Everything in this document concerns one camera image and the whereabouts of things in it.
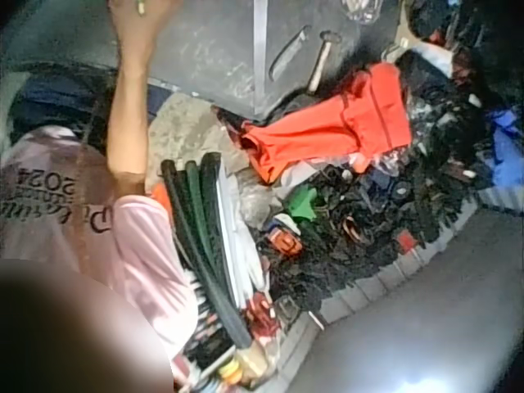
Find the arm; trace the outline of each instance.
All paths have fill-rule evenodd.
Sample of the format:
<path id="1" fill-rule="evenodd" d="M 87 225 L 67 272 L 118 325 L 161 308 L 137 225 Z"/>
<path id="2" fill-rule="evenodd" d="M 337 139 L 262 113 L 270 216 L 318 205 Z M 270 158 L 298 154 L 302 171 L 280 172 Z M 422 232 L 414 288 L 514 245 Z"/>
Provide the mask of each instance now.
<path id="1" fill-rule="evenodd" d="M 110 0 L 120 41 L 120 68 L 107 131 L 107 164 L 117 197 L 144 193 L 147 172 L 147 75 L 156 37 L 180 0 L 148 0 L 140 16 L 135 0 Z"/>

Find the bright light spot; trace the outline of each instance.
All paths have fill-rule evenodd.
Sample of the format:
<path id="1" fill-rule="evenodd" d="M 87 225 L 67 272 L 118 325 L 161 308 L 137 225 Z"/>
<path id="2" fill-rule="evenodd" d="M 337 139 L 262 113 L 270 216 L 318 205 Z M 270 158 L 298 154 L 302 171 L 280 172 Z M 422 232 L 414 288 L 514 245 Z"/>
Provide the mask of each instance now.
<path id="1" fill-rule="evenodd" d="M 424 379 L 418 383 L 407 383 L 394 393 L 448 393 L 448 388 L 443 382 L 435 379 Z"/>

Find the person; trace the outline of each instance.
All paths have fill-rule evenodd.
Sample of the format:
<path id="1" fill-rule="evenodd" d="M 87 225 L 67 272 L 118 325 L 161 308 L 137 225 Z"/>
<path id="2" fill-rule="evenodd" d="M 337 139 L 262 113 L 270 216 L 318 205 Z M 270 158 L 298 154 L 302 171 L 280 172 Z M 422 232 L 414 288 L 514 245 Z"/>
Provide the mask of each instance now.
<path id="1" fill-rule="evenodd" d="M 47 124 L 0 162 L 0 256 L 64 266 L 107 285 L 142 312 L 172 362 L 196 328 L 197 299 L 169 214 L 145 195 L 147 76 L 156 38 L 181 3 L 148 0 L 140 16 L 134 0 L 108 2 L 120 67 L 106 157 L 73 130 Z"/>

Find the dark blue fabric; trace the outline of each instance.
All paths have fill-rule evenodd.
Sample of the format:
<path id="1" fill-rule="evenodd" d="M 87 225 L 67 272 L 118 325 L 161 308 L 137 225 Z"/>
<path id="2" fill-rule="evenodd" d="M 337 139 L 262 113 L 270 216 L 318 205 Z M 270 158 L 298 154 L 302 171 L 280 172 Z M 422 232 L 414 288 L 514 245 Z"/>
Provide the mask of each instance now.
<path id="1" fill-rule="evenodd" d="M 60 125 L 71 129 L 81 138 L 90 121 L 93 131 L 88 143 L 105 154 L 106 128 L 113 92 L 104 88 L 111 75 L 32 75 L 18 92 L 10 109 L 14 130 L 11 143 L 26 133 L 44 125 Z M 148 86 L 147 117 L 151 123 L 169 97 L 170 91 Z"/>
<path id="2" fill-rule="evenodd" d="M 387 190 L 387 188 L 390 186 L 391 177 L 389 177 L 387 174 L 384 174 L 379 169 L 374 169 L 371 172 L 371 180 L 374 181 L 381 190 Z"/>
<path id="3" fill-rule="evenodd" d="M 500 187 L 524 185 L 522 131 L 516 126 L 517 116 L 511 110 L 493 111 L 487 115 L 495 128 L 495 170 L 493 184 Z"/>

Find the pile of clothes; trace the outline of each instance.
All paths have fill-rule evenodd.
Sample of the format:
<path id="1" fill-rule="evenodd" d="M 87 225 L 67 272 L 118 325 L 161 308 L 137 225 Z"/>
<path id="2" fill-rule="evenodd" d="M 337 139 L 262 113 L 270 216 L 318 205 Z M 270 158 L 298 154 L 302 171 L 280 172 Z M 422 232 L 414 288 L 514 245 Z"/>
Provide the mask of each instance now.
<path id="1" fill-rule="evenodd" d="M 278 341 L 290 303 L 316 314 L 335 291 L 436 241 L 476 190 L 524 184 L 519 116 L 478 67 L 478 14 L 459 1 L 413 4 L 411 28 L 435 53 L 414 48 L 394 64 L 366 65 L 327 99 L 294 97 L 265 124 L 215 111 L 257 180 L 230 176 L 228 185 L 219 159 L 205 157 L 206 178 L 189 176 L 184 196 L 187 175 L 164 174 L 181 215 L 178 247 L 206 288 L 202 319 L 219 333 L 219 344 L 203 345 L 210 328 L 199 328 L 188 344 L 202 367 L 231 344 Z"/>
<path id="2" fill-rule="evenodd" d="M 261 181 L 293 190 L 278 194 L 282 206 L 251 229 L 269 262 L 274 300 L 291 297 L 317 312 L 333 292 L 434 242 L 476 190 L 522 184 L 517 117 L 493 111 L 493 92 L 468 46 L 478 39 L 476 21 L 457 4 L 445 9 L 438 23 L 419 28 L 443 49 L 454 41 L 449 75 L 410 50 L 395 64 L 348 75 L 327 100 L 288 105 L 292 111 L 270 124 L 219 111 Z M 304 164 L 313 170 L 296 175 Z"/>

